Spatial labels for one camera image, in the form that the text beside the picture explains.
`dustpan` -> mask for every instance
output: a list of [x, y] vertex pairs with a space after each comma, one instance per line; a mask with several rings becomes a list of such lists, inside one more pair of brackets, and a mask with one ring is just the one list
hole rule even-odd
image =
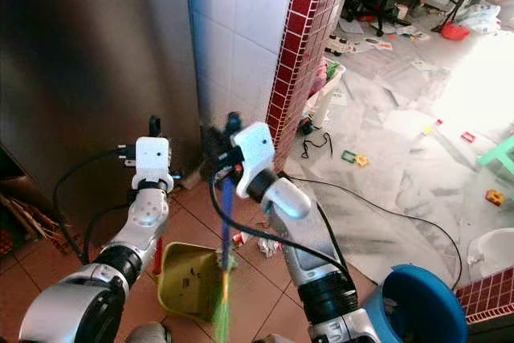
[[188, 243], [166, 246], [157, 298], [167, 313], [211, 322], [220, 285], [215, 249]]

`refrigerator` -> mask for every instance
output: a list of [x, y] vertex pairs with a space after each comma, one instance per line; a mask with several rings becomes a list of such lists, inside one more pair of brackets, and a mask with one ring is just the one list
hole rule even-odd
[[[0, 145], [51, 197], [75, 163], [148, 135], [171, 140], [172, 170], [201, 159], [188, 0], [2, 0]], [[126, 202], [132, 169], [109, 158], [72, 176], [63, 212], [84, 232]], [[114, 214], [100, 232], [124, 222]]]

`green broom bristles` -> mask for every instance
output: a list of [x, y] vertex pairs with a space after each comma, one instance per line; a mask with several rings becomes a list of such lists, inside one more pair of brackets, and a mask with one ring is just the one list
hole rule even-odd
[[228, 288], [230, 275], [228, 271], [222, 273], [222, 293], [214, 312], [214, 331], [217, 343], [227, 343], [230, 329], [230, 304], [228, 301]]

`blue bucket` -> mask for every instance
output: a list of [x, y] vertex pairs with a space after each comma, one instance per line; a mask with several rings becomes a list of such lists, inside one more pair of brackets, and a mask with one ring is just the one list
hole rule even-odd
[[[414, 265], [397, 265], [364, 303], [382, 342], [402, 343], [412, 336], [416, 343], [466, 343], [463, 309], [453, 292], [434, 274]], [[397, 306], [386, 315], [384, 298]]]

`yellow toy block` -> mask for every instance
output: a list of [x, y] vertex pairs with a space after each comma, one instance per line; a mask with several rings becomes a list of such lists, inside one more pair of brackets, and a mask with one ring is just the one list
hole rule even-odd
[[358, 154], [357, 156], [355, 156], [355, 162], [361, 168], [364, 168], [366, 165], [369, 164], [369, 158], [367, 158], [367, 156], [365, 156], [364, 154]]
[[496, 206], [501, 206], [505, 202], [506, 197], [498, 190], [490, 189], [485, 194], [485, 198]]

